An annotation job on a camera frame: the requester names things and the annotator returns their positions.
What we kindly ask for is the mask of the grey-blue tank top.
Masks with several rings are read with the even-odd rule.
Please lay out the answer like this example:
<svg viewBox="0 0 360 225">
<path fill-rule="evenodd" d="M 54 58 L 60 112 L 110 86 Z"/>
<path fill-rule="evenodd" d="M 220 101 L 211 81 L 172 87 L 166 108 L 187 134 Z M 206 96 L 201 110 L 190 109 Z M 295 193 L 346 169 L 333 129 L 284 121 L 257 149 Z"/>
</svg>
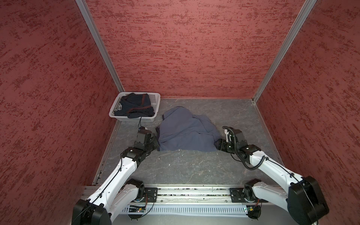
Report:
<svg viewBox="0 0 360 225">
<path fill-rule="evenodd" d="M 166 111 L 157 127 L 160 151 L 215 152 L 219 139 L 221 134 L 206 115 L 193 114 L 182 106 Z"/>
</svg>

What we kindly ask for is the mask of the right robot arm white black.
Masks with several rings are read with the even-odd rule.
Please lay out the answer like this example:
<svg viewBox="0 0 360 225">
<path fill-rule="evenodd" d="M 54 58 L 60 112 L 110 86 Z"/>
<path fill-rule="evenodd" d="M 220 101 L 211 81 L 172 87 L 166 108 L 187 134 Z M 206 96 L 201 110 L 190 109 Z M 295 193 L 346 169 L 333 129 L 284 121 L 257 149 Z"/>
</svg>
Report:
<svg viewBox="0 0 360 225">
<path fill-rule="evenodd" d="M 260 214 L 261 200 L 274 204 L 290 214 L 299 225 L 317 225 L 330 209 L 317 180 L 311 176 L 304 177 L 274 161 L 260 148 L 249 145 L 238 129 L 224 126 L 225 139 L 217 140 L 217 150 L 231 154 L 250 171 L 261 170 L 279 187 L 273 187 L 252 179 L 245 183 L 242 198 L 248 203 L 255 203 L 248 211 L 249 217 Z"/>
</svg>

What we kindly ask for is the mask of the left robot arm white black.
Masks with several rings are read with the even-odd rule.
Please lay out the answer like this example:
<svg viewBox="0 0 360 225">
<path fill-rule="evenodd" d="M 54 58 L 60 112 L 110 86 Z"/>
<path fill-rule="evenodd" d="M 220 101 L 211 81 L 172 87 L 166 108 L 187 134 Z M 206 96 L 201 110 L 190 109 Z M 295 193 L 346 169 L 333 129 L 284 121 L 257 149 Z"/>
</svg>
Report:
<svg viewBox="0 0 360 225">
<path fill-rule="evenodd" d="M 133 147 L 128 147 L 106 181 L 86 200 L 80 199 L 73 208 L 73 225 L 110 225 L 132 201 L 156 202 L 156 194 L 147 194 L 144 182 L 130 179 L 140 164 L 158 150 L 154 133 L 145 127 L 138 129 Z"/>
</svg>

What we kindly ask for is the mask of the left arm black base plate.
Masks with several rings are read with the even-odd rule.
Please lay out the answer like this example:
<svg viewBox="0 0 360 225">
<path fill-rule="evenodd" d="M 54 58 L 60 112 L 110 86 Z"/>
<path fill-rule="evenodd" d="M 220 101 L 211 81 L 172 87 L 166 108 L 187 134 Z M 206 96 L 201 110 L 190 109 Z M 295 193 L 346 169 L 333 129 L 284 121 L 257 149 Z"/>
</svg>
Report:
<svg viewBox="0 0 360 225">
<path fill-rule="evenodd" d="M 141 203 L 155 203 L 157 201 L 157 196 L 157 187 L 144 187 L 140 190 Z"/>
</svg>

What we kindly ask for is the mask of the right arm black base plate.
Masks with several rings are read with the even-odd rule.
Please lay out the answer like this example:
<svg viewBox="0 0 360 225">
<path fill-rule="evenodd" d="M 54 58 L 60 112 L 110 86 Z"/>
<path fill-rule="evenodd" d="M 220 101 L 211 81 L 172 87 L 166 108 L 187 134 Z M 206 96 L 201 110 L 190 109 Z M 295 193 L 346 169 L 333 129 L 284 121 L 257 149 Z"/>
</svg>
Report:
<svg viewBox="0 0 360 225">
<path fill-rule="evenodd" d="M 251 188 L 230 188 L 230 197 L 233 203 L 253 203 L 257 200 Z"/>
</svg>

